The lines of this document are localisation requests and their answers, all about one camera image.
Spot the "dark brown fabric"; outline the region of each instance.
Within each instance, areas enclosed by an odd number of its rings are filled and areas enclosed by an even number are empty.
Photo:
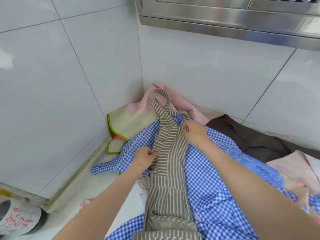
[[[207,126],[230,137],[242,152],[263,163],[285,157],[296,150],[320,159],[320,151],[240,125],[226,114],[209,121]]]

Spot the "forearm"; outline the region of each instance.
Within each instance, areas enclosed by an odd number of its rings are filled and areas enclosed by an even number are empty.
[[[259,239],[318,239],[317,223],[262,178],[211,141],[201,151],[217,170]]]
[[[104,239],[142,171],[138,167],[129,167],[89,205],[80,210],[53,240]]]

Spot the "striped apron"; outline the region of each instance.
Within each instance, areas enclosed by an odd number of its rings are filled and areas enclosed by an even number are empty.
[[[186,112],[170,110],[170,98],[164,90],[158,88],[155,93],[166,99],[163,108],[154,96],[150,100],[160,117],[153,145],[159,155],[151,165],[143,232],[133,234],[132,240],[202,240],[187,198],[184,164],[189,143],[181,133],[182,127],[172,119],[182,113],[183,124],[190,117]]]

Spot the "yellow object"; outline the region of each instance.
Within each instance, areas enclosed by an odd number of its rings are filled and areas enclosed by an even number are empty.
[[[0,188],[0,195],[2,195],[2,196],[10,196],[10,192]]]

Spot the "white jar with red text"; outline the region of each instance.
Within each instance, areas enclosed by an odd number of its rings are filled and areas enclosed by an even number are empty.
[[[37,205],[0,196],[0,236],[34,233],[45,224],[47,217]]]

